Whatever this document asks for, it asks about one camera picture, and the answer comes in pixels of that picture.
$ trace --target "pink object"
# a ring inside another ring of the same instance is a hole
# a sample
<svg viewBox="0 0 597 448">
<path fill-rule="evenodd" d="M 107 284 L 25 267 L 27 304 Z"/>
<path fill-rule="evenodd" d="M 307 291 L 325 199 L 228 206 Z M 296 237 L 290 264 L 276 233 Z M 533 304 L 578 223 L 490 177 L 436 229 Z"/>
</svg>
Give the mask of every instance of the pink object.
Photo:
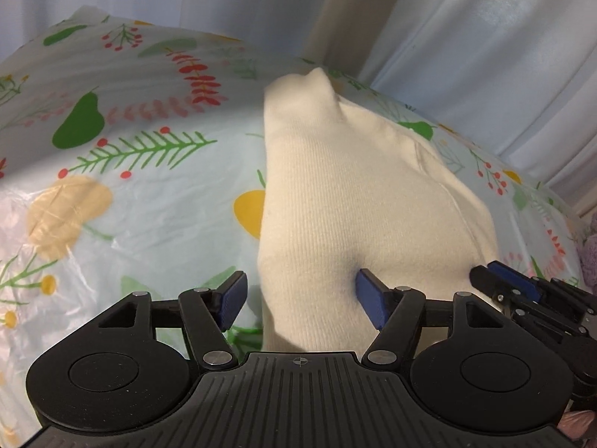
<svg viewBox="0 0 597 448">
<path fill-rule="evenodd" d="M 593 411 L 571 411 L 564 413 L 562 419 L 557 425 L 563 434 L 571 440 L 582 440 L 586 437 L 592 437 L 593 427 L 595 426 L 597 414 Z M 587 446 L 596 446 L 597 439 L 589 441 L 592 443 Z"/>
</svg>

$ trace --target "red leaf print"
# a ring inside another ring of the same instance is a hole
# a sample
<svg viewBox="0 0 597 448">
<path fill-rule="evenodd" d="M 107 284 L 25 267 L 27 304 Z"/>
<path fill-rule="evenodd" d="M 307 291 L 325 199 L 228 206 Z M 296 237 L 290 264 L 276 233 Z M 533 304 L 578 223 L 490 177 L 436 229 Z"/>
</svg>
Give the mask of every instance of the red leaf print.
<svg viewBox="0 0 597 448">
<path fill-rule="evenodd" d="M 216 80 L 214 76 L 189 76 L 185 77 L 186 80 Z"/>
<path fill-rule="evenodd" d="M 113 107 L 112 109 L 110 109 L 110 111 L 108 111 L 108 114 L 106 115 L 106 120 L 108 121 L 109 125 L 113 125 L 114 123 L 116 123 L 116 118 L 114 116 L 117 112 L 118 107 Z"/>
<path fill-rule="evenodd" d="M 172 111 L 174 111 L 174 113 L 179 115 L 181 118 L 186 118 L 187 116 L 189 116 L 189 112 L 183 107 L 180 107 L 177 98 L 169 98 L 168 104 L 172 108 Z"/>
<path fill-rule="evenodd" d="M 217 91 L 212 91 L 211 89 L 193 89 L 192 94 L 218 94 Z"/>
<path fill-rule="evenodd" d="M 160 118 L 168 118 L 168 113 L 166 112 L 166 110 L 163 108 L 163 104 L 162 101 L 158 100 L 158 99 L 154 99 L 153 100 L 153 108 L 155 109 L 156 114 L 160 117 Z"/>
<path fill-rule="evenodd" d="M 213 106 L 220 106 L 220 102 L 216 101 L 214 98 L 208 98 L 206 96 L 198 96 L 193 99 L 193 103 L 200 103 L 201 101 L 205 101 L 208 104 L 213 104 Z"/>
<path fill-rule="evenodd" d="M 201 82 L 198 80 L 196 80 L 195 82 L 192 82 L 190 85 L 193 88 L 198 88 L 199 86 L 208 86 L 210 88 L 219 88 L 221 86 L 221 84 L 218 82 Z"/>
<path fill-rule="evenodd" d="M 204 113 L 204 109 L 199 104 L 197 104 L 195 100 L 192 100 L 191 96 L 187 96 L 186 98 L 184 98 L 184 100 L 190 107 L 192 107 L 198 113 Z"/>
<path fill-rule="evenodd" d="M 124 113 L 122 113 L 122 115 L 124 116 L 125 119 L 128 119 L 129 121 L 135 121 L 135 116 L 132 113 L 132 104 L 129 104 L 126 109 L 124 110 Z"/>
<path fill-rule="evenodd" d="M 148 121 L 151 121 L 151 113 L 145 110 L 145 106 L 146 106 L 146 103 L 142 103 L 141 106 L 139 106 L 139 115 L 142 118 L 145 118 Z"/>
<path fill-rule="evenodd" d="M 183 74 L 188 74 L 189 72 L 192 72 L 194 70 L 205 70 L 205 69 L 207 69 L 206 65 L 193 64 L 193 65 L 185 65 L 184 67 L 181 67 L 180 69 L 178 69 L 178 72 L 181 72 Z"/>
</svg>

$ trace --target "yellow flower print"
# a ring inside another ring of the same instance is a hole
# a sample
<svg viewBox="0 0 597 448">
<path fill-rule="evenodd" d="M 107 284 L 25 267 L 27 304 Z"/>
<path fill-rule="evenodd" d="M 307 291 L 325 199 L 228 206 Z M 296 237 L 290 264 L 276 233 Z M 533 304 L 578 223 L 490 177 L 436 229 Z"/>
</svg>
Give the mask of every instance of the yellow flower print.
<svg viewBox="0 0 597 448">
<path fill-rule="evenodd" d="M 46 275 L 41 279 L 40 290 L 44 295 L 52 295 L 56 291 L 56 278 Z"/>
<path fill-rule="evenodd" d="M 13 329 L 17 326 L 17 314 L 12 310 L 4 314 L 4 326 L 9 329 Z"/>
</svg>

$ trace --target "yellow pear print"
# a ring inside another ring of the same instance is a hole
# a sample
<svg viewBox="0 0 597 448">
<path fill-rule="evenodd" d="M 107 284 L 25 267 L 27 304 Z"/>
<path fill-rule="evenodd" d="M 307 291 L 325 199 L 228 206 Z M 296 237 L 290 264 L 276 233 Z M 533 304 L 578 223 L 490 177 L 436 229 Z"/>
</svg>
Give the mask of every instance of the yellow pear print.
<svg viewBox="0 0 597 448">
<path fill-rule="evenodd" d="M 84 175 L 58 180 L 39 195 L 27 214 L 29 240 L 48 261 L 62 259 L 75 245 L 84 224 L 102 215 L 112 203 L 108 187 Z M 46 295 L 55 281 L 46 277 Z"/>
<path fill-rule="evenodd" d="M 265 180 L 260 170 L 257 171 L 259 182 L 265 188 Z M 254 238 L 259 239 L 263 218 L 263 204 L 265 190 L 250 190 L 237 197 L 234 201 L 234 215 L 243 228 Z"/>
<path fill-rule="evenodd" d="M 514 180 L 516 183 L 522 184 L 521 178 L 518 176 L 518 174 L 514 170 L 502 170 L 502 171 L 506 175 L 508 175 L 512 180 Z"/>
<path fill-rule="evenodd" d="M 14 429 L 4 428 L 4 438 L 11 444 L 11 446 L 19 446 L 21 441 Z"/>
</svg>

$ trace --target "metal screw head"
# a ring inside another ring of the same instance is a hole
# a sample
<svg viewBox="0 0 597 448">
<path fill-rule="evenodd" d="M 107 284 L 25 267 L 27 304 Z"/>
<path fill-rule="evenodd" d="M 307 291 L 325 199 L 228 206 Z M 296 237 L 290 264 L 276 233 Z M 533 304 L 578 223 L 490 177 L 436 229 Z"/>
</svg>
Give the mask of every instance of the metal screw head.
<svg viewBox="0 0 597 448">
<path fill-rule="evenodd" d="M 212 350 L 203 356 L 203 361 L 210 365 L 224 365 L 232 360 L 232 356 L 223 350 Z"/>
<path fill-rule="evenodd" d="M 390 352 L 389 350 L 374 350 L 369 352 L 367 356 L 369 362 L 373 362 L 374 364 L 378 365 L 387 365 L 396 362 L 396 354 L 394 352 Z"/>
</svg>

